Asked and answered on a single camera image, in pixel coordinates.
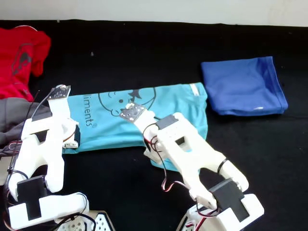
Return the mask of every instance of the gray cloth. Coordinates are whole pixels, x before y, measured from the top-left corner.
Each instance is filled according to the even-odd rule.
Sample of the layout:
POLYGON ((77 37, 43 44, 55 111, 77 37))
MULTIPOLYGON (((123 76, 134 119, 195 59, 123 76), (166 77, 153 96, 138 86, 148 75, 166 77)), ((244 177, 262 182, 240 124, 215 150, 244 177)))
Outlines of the gray cloth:
MULTIPOLYGON (((28 118, 32 116, 38 104, 33 103, 28 118)), ((30 105, 31 102, 22 98, 0 100, 0 153, 3 153, 5 150, 5 153, 7 153, 8 147, 5 146, 11 141, 20 139, 23 123, 30 105)), ((51 111, 48 107, 42 105, 36 112, 36 115, 42 114, 46 114, 46 117, 48 117, 51 111)))

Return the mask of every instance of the cable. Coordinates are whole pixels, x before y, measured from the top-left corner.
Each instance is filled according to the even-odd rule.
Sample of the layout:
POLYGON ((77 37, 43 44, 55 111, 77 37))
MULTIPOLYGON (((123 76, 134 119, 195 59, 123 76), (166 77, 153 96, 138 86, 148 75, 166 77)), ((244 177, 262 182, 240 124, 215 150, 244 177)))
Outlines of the cable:
POLYGON ((206 220, 206 218, 201 218, 201 220, 199 221, 199 223, 197 224, 196 228, 194 228, 193 231, 199 231, 199 229, 201 228, 201 226, 203 225, 203 222, 206 220))
POLYGON ((165 174, 165 178, 164 178, 164 180, 163 180, 163 182, 162 182, 162 184, 161 184, 161 187, 162 187, 162 190, 164 191, 164 192, 168 192, 168 191, 170 191, 171 190, 171 188, 173 187, 173 185, 174 184, 179 184, 179 185, 181 185, 181 186, 183 186, 184 188, 186 188, 186 189, 188 189, 189 190, 189 188, 188 188, 188 186, 187 185, 185 185, 184 183, 182 183, 182 182, 180 182, 180 181, 173 181, 170 185, 169 185, 169 187, 166 189, 166 182, 167 182, 167 168, 166 168, 166 166, 165 166, 165 163, 164 163, 164 161, 163 161, 163 158, 161 157, 161 155, 159 154, 159 152, 158 152, 158 150, 157 150, 157 148, 156 148, 156 144, 157 144, 157 142, 158 141, 156 141, 155 143, 154 143, 154 146, 155 146, 155 152, 158 154, 158 156, 159 156, 159 158, 160 158, 160 160, 162 161, 162 163, 163 163, 163 167, 164 167, 164 174, 165 174))
POLYGON ((15 169, 8 169, 9 174, 13 174, 13 173, 19 173, 20 175, 23 175, 26 179, 29 179, 29 177, 26 175, 26 173, 19 171, 19 170, 15 170, 15 169))
POLYGON ((48 95, 46 95, 46 97, 37 105, 36 109, 34 110, 31 119, 33 118, 33 116, 35 115, 35 113, 38 111, 39 107, 48 99, 48 97, 59 87, 63 86, 63 84, 56 86, 55 88, 53 88, 48 95))
POLYGON ((70 135, 69 137, 67 137, 66 139, 64 139, 63 142, 67 141, 67 140, 68 140, 69 138, 71 138, 74 134, 75 134, 75 132, 74 132, 72 135, 70 135))
POLYGON ((226 159, 224 159, 224 160, 220 163, 220 165, 218 166, 218 169, 217 169, 217 174, 220 173, 220 170, 221 170, 223 164, 226 163, 227 161, 228 161, 228 159, 226 158, 226 159))
POLYGON ((92 217, 89 217, 88 215, 82 214, 82 213, 74 213, 71 215, 66 216, 59 224, 57 224, 56 226, 54 226, 53 228, 49 229, 48 231, 54 231, 57 230, 61 225, 63 225, 67 220, 71 219, 74 220, 76 217, 81 216, 84 218, 89 219, 90 221, 93 222, 93 230, 96 229, 96 222, 92 217))
POLYGON ((150 143, 150 141, 148 141, 148 140, 144 137, 144 133, 145 133, 145 131, 146 131, 150 126, 152 126, 152 125, 156 125, 156 123, 149 124, 148 126, 145 127, 145 129, 144 129, 143 132, 142 132, 143 138, 144 138, 148 143, 150 143))
MULTIPOLYGON (((215 216, 213 215, 214 213, 216 213, 218 210, 213 210, 213 211, 211 211, 211 212, 209 212, 208 214, 207 214, 207 216, 208 217, 210 217, 210 215, 211 215, 211 217, 215 217, 215 216, 217 216, 218 214, 216 214, 215 216)), ((193 230, 193 231, 199 231, 199 229, 201 228, 201 226, 203 225, 203 223, 204 223, 204 221, 206 220, 206 217, 202 217, 202 219, 199 221, 199 223, 197 224, 197 226, 195 227, 195 229, 193 230)))
MULTIPOLYGON (((25 122, 26 122, 26 120, 27 120, 27 118, 28 118, 28 115, 29 115, 29 113, 30 113, 31 107, 32 107, 32 105, 33 105, 33 103, 34 103, 34 100, 36 99, 38 93, 39 93, 39 90, 38 90, 37 93, 35 94, 34 99, 33 99, 33 102, 30 104, 30 106, 29 106, 29 108, 28 108, 26 117, 25 117, 24 122, 23 122, 23 127, 22 127, 22 129, 21 129, 21 131, 20 131, 20 133, 19 133, 19 139, 21 139, 21 135, 22 135, 22 132, 23 132, 23 129, 24 129, 24 126, 25 126, 25 122)), ((14 168, 15 163, 16 163, 16 160, 17 160, 17 157, 18 157, 18 154, 19 154, 19 153, 15 154, 15 152, 16 152, 16 147, 17 147, 17 143, 16 143, 16 145, 15 145, 15 147, 14 147, 14 150, 13 150, 13 154, 12 154, 12 157, 11 157, 9 169, 13 169, 13 168, 14 168)), ((7 216, 9 216, 7 191, 10 191, 10 190, 9 190, 9 181, 10 181, 11 176, 12 176, 12 172, 11 172, 11 173, 9 172, 8 175, 7 175, 7 177, 6 177, 6 179, 5 179, 4 185, 3 185, 4 213, 6 213, 7 216)), ((6 222, 6 220, 5 220, 5 216, 3 216, 3 222, 4 222, 5 224, 7 224, 7 222, 6 222)))
POLYGON ((216 210, 208 213, 208 214, 203 214, 200 212, 199 208, 198 208, 198 201, 196 200, 196 208, 197 208, 197 212, 200 216, 204 217, 204 218, 213 218, 213 217, 216 217, 219 213, 220 213, 220 208, 217 207, 216 210))
POLYGON ((5 227, 6 227, 8 230, 10 230, 10 231, 17 231, 17 230, 15 230, 15 229, 13 229, 13 228, 6 222, 6 219, 5 219, 5 212, 3 212, 3 214, 2 214, 2 218, 3 218, 3 223, 4 223, 4 225, 5 225, 5 227))

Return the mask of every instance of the cartoon print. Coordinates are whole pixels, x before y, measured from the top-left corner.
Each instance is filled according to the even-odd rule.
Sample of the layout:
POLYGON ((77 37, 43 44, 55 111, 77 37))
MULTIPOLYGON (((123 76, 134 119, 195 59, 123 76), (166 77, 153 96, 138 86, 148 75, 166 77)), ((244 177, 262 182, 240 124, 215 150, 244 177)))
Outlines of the cartoon print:
POLYGON ((111 115, 119 116, 121 109, 125 108, 126 104, 134 102, 143 105, 150 109, 155 98, 155 88, 143 88, 139 90, 122 90, 99 93, 98 98, 101 105, 108 110, 111 115))

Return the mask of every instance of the metal plate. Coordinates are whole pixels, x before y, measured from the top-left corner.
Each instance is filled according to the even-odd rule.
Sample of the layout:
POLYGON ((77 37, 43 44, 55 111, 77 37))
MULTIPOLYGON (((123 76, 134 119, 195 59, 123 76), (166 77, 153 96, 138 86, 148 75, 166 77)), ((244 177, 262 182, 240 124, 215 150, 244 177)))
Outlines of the metal plate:
POLYGON ((121 109, 120 117, 133 123, 138 117, 143 113, 146 108, 136 104, 136 103, 129 103, 126 105, 126 108, 121 109))

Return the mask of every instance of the white wall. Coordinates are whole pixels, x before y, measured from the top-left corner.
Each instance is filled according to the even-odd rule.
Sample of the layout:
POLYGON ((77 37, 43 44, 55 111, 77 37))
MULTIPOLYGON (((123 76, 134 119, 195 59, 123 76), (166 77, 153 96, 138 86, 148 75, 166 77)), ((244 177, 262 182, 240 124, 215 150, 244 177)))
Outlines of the white wall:
POLYGON ((0 19, 308 26, 308 0, 2 0, 0 19))

